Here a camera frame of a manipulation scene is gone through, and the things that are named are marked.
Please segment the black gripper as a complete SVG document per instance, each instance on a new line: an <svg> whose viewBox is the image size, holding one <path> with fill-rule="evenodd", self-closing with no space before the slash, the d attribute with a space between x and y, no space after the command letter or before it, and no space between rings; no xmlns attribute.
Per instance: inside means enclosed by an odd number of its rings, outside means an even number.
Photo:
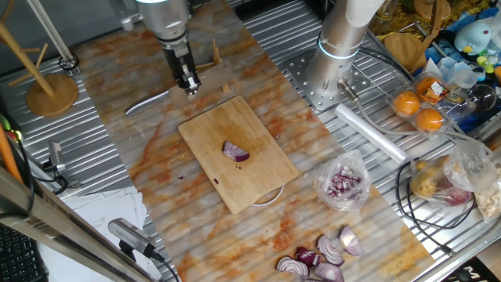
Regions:
<svg viewBox="0 0 501 282"><path fill-rule="evenodd" d="M162 49L179 88L187 94L196 94L201 82L189 42L185 38L177 41L163 40Z"/></svg>

